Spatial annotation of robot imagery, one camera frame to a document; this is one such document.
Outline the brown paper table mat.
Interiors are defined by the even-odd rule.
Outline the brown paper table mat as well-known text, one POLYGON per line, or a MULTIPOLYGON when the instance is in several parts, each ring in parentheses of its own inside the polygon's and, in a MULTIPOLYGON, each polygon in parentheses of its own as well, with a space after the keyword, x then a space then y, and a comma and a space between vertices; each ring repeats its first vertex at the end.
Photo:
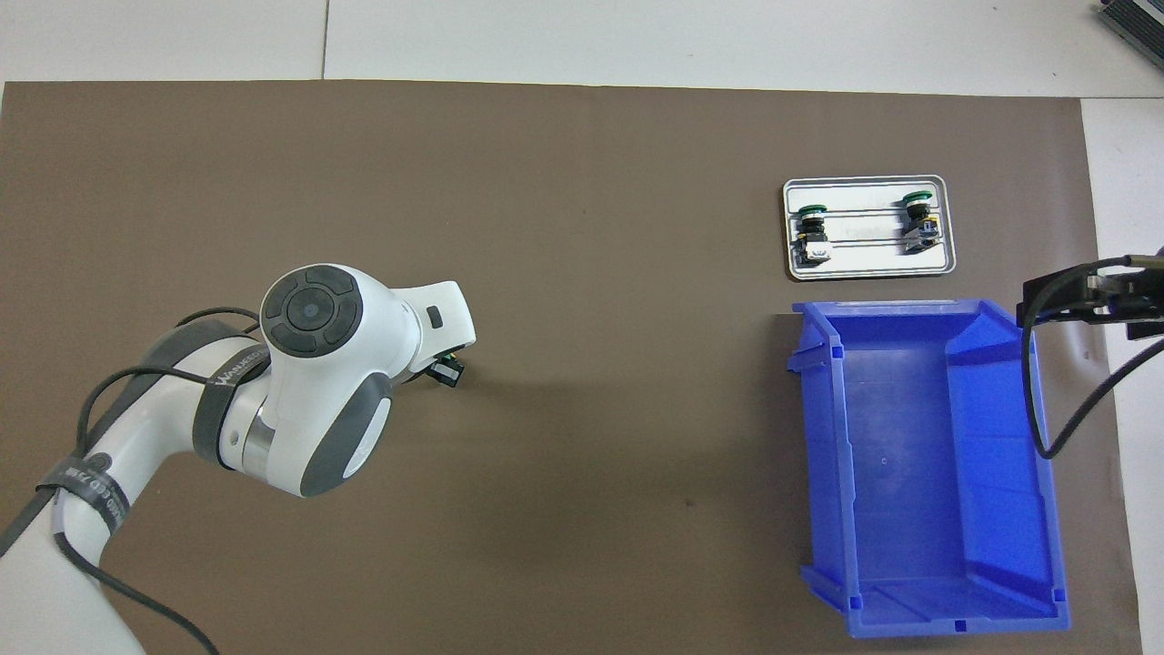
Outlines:
POLYGON ((105 564, 225 655, 1135 655, 1113 403, 1053 461, 1071 631, 856 640, 815 598, 794 302, 1096 252, 1081 106, 376 81, 21 84, 0 119, 0 529, 100 378, 329 261, 460 283, 457 389, 312 500, 166 461, 105 564), (793 178, 941 175, 943 277, 799 282, 793 178))

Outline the grey metal tray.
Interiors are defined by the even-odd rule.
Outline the grey metal tray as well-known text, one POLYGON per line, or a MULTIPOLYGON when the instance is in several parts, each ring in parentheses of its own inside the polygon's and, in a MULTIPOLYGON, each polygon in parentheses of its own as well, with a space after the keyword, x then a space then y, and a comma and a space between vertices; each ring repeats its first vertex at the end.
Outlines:
POLYGON ((882 175, 793 178, 780 192, 783 207, 785 258, 799 282, 943 277, 957 266, 947 181, 941 175, 882 175), (902 229, 908 222, 902 197, 932 192, 931 207, 941 223, 938 245, 907 256, 902 229), (826 235, 833 257, 819 266, 797 264, 797 211, 826 205, 826 235))

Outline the grey ribbed device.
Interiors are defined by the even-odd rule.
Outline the grey ribbed device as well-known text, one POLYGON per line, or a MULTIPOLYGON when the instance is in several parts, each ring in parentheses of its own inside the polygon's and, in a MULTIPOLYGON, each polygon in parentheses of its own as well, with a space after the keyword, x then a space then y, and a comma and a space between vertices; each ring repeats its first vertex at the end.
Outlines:
POLYGON ((1164 72, 1164 0, 1100 0, 1098 17, 1164 72))

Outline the blue plastic storage bin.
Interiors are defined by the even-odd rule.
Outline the blue plastic storage bin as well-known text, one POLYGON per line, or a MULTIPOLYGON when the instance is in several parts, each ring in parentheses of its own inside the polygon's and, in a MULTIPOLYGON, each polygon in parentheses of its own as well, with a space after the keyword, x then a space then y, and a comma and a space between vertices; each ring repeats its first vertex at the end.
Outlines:
POLYGON ((811 562, 851 638, 1067 631, 1050 461, 989 299, 797 302, 811 562))

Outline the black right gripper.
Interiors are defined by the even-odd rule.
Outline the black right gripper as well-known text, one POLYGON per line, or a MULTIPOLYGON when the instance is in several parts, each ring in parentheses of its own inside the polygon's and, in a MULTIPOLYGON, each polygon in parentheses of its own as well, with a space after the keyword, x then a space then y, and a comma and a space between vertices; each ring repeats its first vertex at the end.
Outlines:
MULTIPOLYGON (((1037 307, 1032 325, 1083 322, 1117 323, 1124 316, 1117 311, 1117 297, 1123 290, 1121 275, 1093 272, 1073 277, 1056 287, 1037 307)), ((1127 302, 1135 320, 1126 326, 1126 339, 1164 337, 1164 268, 1148 268, 1129 275, 1127 302)))

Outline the green push button switch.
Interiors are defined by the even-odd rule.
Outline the green push button switch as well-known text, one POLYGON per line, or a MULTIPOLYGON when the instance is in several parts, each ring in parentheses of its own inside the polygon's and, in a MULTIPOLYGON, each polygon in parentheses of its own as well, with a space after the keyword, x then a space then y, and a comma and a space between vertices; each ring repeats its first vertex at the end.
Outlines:
POLYGON ((924 252, 938 245, 941 240, 941 223, 931 207, 934 194, 927 190, 909 192, 902 197, 903 207, 908 219, 902 229, 904 252, 907 256, 924 252))
POLYGON ((803 205, 797 211, 797 264, 819 266, 833 257, 833 245, 826 235, 826 205, 803 205))

